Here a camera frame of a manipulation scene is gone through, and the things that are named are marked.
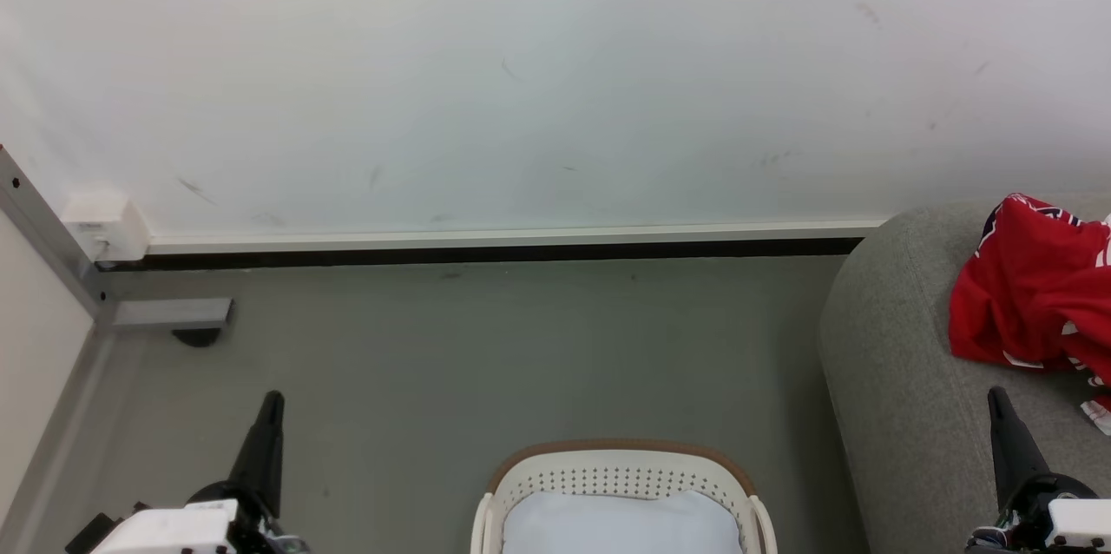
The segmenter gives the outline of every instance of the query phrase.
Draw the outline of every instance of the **floor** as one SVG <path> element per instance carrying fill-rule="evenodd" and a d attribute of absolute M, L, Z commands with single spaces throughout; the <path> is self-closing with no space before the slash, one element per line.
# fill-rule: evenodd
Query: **floor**
<path fill-rule="evenodd" d="M 234 296 L 237 310 L 211 349 L 117 344 L 134 371 L 114 383 L 126 399 L 99 429 L 82 512 L 180 505 L 227 475 L 280 389 L 282 525 L 317 552 L 462 553 L 501 460 L 583 436 L 725 451 L 782 552 L 865 552 L 815 343 L 840 262 L 119 274 L 130 296 Z"/>

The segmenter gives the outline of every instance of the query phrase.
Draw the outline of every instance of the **white wall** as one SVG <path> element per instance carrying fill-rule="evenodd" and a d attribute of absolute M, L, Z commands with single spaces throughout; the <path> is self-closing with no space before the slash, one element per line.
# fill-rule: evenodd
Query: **white wall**
<path fill-rule="evenodd" d="M 0 213 L 0 524 L 92 318 Z"/>
<path fill-rule="evenodd" d="M 156 236 L 1108 189 L 1111 0 L 0 0 L 0 135 Z"/>

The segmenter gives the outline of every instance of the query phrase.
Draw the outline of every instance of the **power outlet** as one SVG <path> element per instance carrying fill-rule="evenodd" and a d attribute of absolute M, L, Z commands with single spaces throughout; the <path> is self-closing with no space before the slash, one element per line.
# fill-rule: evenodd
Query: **power outlet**
<path fill-rule="evenodd" d="M 91 261 L 139 261 L 150 245 L 139 209 L 116 191 L 72 195 L 62 224 Z"/>

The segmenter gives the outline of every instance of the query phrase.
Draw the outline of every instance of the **gray fabric upholstery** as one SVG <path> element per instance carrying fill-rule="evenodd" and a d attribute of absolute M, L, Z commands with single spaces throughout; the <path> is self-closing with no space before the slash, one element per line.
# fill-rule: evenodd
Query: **gray fabric upholstery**
<path fill-rule="evenodd" d="M 1051 195 L 1083 219 L 1111 195 Z M 902 213 L 834 281 L 821 355 L 873 554 L 961 552 L 995 518 L 987 394 L 1005 387 L 1051 470 L 1111 495 L 1111 439 L 1079 404 L 1082 373 L 1037 373 L 949 353 L 949 295 L 995 202 Z"/>

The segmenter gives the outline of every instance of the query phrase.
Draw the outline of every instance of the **laundry basket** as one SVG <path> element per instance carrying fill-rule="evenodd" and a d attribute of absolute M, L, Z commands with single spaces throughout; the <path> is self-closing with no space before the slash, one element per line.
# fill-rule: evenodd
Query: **laundry basket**
<path fill-rule="evenodd" d="M 740 467 L 707 447 L 643 440 L 558 442 L 517 452 L 479 503 L 471 554 L 501 554 L 506 516 L 540 491 L 655 500 L 688 490 L 732 513 L 744 554 L 777 554 L 771 518 Z"/>

